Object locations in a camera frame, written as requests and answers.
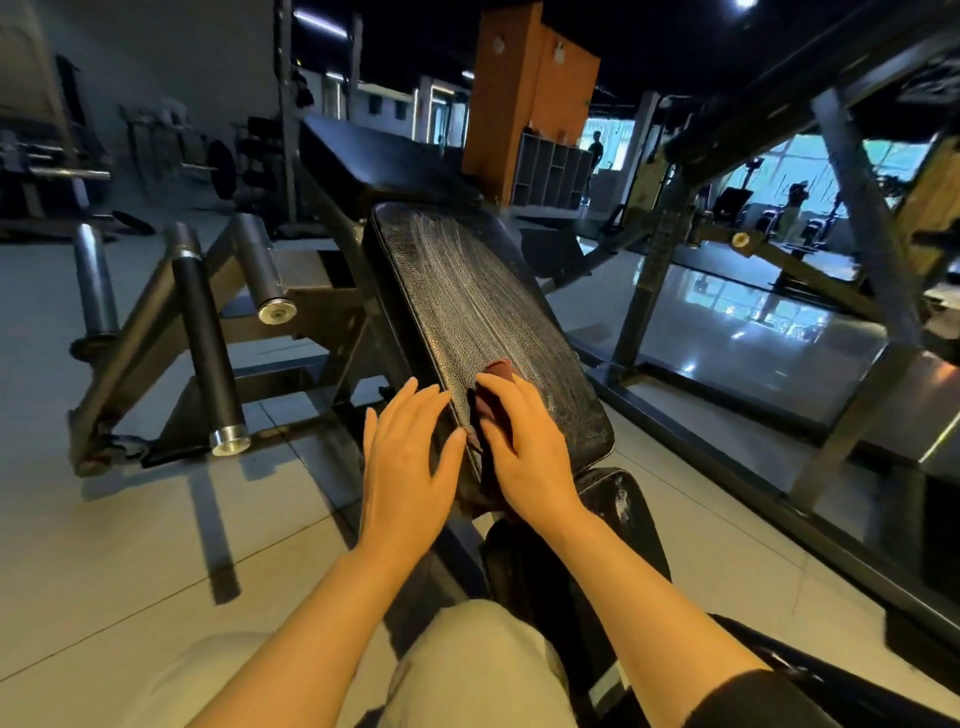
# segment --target black weight plate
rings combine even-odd
[[[210,182],[221,200],[229,200],[237,191],[237,165],[233,153],[220,140],[210,143],[206,150],[206,163],[213,167]]]

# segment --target seat pad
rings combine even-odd
[[[363,245],[412,371],[421,384],[452,391],[457,425],[470,424],[476,373],[507,358],[540,390],[575,473],[611,452],[607,413],[497,218],[384,203],[373,209]],[[481,458],[471,457],[479,479]]]
[[[307,116],[300,124],[300,164],[352,220],[379,202],[476,205],[483,198],[439,152],[398,134]]]

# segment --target beige pants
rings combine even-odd
[[[195,644],[154,680],[123,728],[182,728],[267,635]],[[557,653],[533,627],[489,601],[441,610],[403,657],[381,728],[575,728]]]

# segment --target right hand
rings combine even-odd
[[[586,509],[577,495],[566,440],[550,417],[537,388],[514,375],[513,381],[477,375],[477,382],[500,398],[510,417],[514,441],[483,420],[493,466],[510,506],[545,540]]]

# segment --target wall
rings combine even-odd
[[[80,67],[115,155],[116,104],[186,104],[198,131],[232,139],[230,122],[277,110],[271,0],[37,0],[51,47]]]
[[[510,199],[520,131],[530,121],[544,28],[541,4],[484,12],[480,20],[465,174],[476,177],[487,199]],[[495,54],[500,36],[503,52]]]
[[[558,43],[564,45],[563,63],[555,59]],[[575,145],[587,123],[599,70],[600,59],[545,28],[530,125],[548,139]]]
[[[480,20],[464,172],[487,199],[506,204],[527,125],[574,145],[587,122],[600,60],[540,22],[542,3],[484,12]],[[500,54],[494,39],[504,40]],[[554,60],[558,41],[564,62]]]
[[[414,106],[408,103],[405,119],[396,118],[396,99],[387,96],[381,97],[383,105],[380,113],[370,113],[371,95],[365,91],[357,91],[357,98],[350,102],[350,121],[362,127],[376,129],[379,132],[388,132],[410,137],[414,129]]]

